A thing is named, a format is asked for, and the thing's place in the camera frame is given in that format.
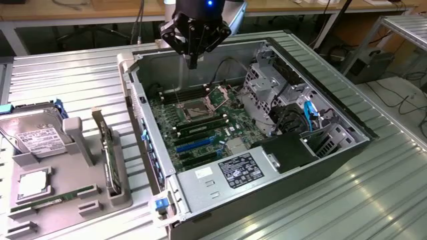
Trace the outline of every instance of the green circuit board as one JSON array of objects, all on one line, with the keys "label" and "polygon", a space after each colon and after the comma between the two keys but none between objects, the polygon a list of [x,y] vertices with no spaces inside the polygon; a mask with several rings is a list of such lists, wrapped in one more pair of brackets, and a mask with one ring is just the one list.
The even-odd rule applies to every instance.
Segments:
[{"label": "green circuit board", "polygon": [[[209,104],[202,97],[172,104],[162,104],[158,98],[149,100],[168,155],[177,172],[232,156],[265,138],[244,110],[238,97],[230,88],[226,90],[216,86],[208,95]],[[202,121],[204,124],[180,129],[181,126]],[[209,140],[209,144],[177,152],[178,147],[202,140]]]}]

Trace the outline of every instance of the power supply label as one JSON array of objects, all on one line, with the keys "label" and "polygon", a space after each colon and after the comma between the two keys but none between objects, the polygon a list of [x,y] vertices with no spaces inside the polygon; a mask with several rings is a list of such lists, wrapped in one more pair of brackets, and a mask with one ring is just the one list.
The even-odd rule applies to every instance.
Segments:
[{"label": "power supply label", "polygon": [[264,177],[249,153],[222,161],[217,165],[232,189]]},{"label": "power supply label", "polygon": [[46,153],[65,147],[54,127],[18,133],[15,137],[33,154]]}]

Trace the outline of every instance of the desk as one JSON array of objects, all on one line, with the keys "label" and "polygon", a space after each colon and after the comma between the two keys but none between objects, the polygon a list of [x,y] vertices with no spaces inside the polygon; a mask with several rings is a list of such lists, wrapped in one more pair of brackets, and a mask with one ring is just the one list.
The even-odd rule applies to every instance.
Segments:
[{"label": "desk", "polygon": [[[404,0],[406,13],[409,13],[421,0]],[[162,0],[145,0],[142,21],[164,21],[165,6]],[[246,17],[285,16],[285,15],[314,15],[324,12],[325,6],[317,3],[309,4],[304,1],[296,4],[290,0],[246,0]],[[325,11],[330,14],[324,30],[314,43],[317,47],[324,39],[325,33],[336,20],[338,10],[344,3],[332,4]],[[396,7],[373,6],[364,0],[353,0],[346,13],[386,12],[394,11]],[[27,55],[25,46],[15,33],[15,28],[69,26],[88,24],[130,23],[134,21],[137,9],[96,11],[90,5],[81,6],[81,10],[73,10],[58,6],[49,0],[27,0],[26,4],[0,5],[0,30],[17,56]]]}]

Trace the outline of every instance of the hard drive label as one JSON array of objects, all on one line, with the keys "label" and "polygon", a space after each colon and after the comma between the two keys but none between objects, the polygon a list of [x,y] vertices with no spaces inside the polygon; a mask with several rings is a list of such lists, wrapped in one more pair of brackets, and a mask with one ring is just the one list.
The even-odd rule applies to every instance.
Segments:
[{"label": "hard drive label", "polygon": [[260,167],[249,153],[222,161],[217,165],[232,189],[264,177]]},{"label": "hard drive label", "polygon": [[18,133],[15,137],[33,154],[46,153],[65,147],[54,127]]}]

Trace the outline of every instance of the blue pcie slot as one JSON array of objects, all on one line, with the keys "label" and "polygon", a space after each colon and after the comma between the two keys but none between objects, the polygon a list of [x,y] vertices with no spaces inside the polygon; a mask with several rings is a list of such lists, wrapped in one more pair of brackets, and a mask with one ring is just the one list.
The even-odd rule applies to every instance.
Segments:
[{"label": "blue pcie slot", "polygon": [[184,146],[178,146],[176,148],[176,152],[181,153],[181,152],[185,152],[188,150],[196,149],[196,148],[198,148],[198,147],[201,147],[204,145],[209,145],[213,142],[213,139],[214,139],[214,136],[210,136],[208,139],[196,141],[196,142],[193,142],[190,144],[186,144]]}]

